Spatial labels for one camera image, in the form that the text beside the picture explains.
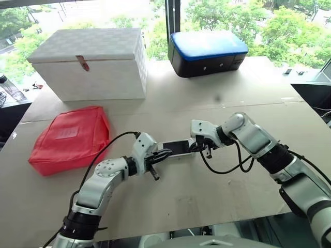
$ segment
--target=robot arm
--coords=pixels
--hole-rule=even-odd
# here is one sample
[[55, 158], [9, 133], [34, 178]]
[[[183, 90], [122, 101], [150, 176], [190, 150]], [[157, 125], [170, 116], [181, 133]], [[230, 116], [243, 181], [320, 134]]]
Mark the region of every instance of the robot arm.
[[193, 120], [191, 136], [197, 142], [192, 151], [211, 149], [239, 143], [281, 185], [280, 195], [291, 210], [307, 216], [314, 237], [321, 247], [331, 247], [331, 190], [299, 158], [290, 154], [245, 113], [233, 114], [222, 126], [207, 121]]
[[93, 175], [81, 187], [70, 213], [64, 218], [53, 247], [91, 247], [114, 189], [129, 176], [147, 171], [155, 180], [159, 179], [152, 165], [167, 158], [172, 151], [153, 152], [155, 147], [156, 141], [147, 133], [141, 133], [130, 157], [107, 159], [97, 164]]

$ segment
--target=blue lid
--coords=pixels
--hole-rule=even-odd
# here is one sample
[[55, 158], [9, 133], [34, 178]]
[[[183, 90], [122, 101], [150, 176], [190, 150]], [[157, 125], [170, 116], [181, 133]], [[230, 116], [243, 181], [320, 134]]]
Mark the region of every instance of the blue lid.
[[179, 32], [170, 39], [181, 57], [189, 61], [248, 53], [246, 44], [226, 30]]

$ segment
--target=blue and black case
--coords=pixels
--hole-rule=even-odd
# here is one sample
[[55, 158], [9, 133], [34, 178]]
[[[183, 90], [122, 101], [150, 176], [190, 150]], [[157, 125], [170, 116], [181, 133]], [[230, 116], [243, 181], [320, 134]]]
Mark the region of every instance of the blue and black case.
[[178, 76], [237, 70], [248, 47], [230, 31], [179, 32], [170, 35], [168, 58]]

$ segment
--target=smartphone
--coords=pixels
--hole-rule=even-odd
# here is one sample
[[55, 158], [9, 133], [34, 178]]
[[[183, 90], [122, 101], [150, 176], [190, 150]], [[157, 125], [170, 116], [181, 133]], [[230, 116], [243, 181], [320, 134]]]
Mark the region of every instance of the smartphone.
[[172, 150], [172, 155], [170, 157], [179, 157], [184, 155], [194, 154], [194, 152], [189, 152], [190, 146], [194, 143], [194, 139], [188, 138], [181, 141], [169, 141], [158, 144], [158, 150], [170, 149]]

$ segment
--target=white woven box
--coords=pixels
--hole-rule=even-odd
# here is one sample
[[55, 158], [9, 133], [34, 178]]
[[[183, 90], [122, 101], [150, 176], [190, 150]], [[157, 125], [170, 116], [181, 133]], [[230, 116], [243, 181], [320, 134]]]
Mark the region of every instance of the white woven box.
[[139, 28], [58, 30], [27, 60], [62, 101], [145, 98]]

